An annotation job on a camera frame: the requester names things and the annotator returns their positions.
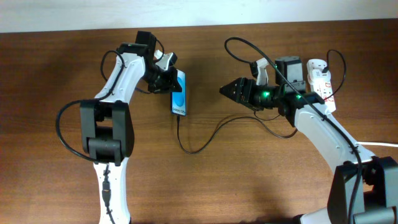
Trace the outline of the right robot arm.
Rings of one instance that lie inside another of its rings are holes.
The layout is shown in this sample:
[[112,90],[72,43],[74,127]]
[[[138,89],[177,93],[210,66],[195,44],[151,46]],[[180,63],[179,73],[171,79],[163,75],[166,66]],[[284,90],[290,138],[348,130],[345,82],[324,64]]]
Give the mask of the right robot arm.
[[298,56],[277,58],[276,86],[268,84],[268,62],[249,64],[253,78],[238,78],[220,93],[253,111],[277,108],[303,133],[334,173],[328,203],[297,215],[294,223],[397,223],[397,162],[377,157],[356,143],[315,92],[306,91]]

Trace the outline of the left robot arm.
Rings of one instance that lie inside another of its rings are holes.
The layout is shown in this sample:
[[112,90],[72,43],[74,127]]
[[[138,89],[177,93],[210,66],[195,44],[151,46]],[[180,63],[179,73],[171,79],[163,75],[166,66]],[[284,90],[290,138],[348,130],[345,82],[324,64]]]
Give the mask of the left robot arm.
[[80,104],[83,150],[93,160],[100,199],[100,223],[131,223],[126,170],[134,148],[129,104],[140,80],[153,94],[181,92],[174,53],[155,49],[157,38],[139,31],[133,43],[116,49],[116,64],[103,89]]

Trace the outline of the blue screen smartphone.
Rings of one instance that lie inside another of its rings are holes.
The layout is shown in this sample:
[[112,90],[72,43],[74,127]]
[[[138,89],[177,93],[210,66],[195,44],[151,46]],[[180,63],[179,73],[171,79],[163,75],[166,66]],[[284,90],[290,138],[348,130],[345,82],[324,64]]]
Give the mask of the blue screen smartphone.
[[178,84],[182,87],[181,92],[171,93],[171,112],[180,116],[187,115],[187,97],[186,97],[186,76],[182,71],[177,73]]

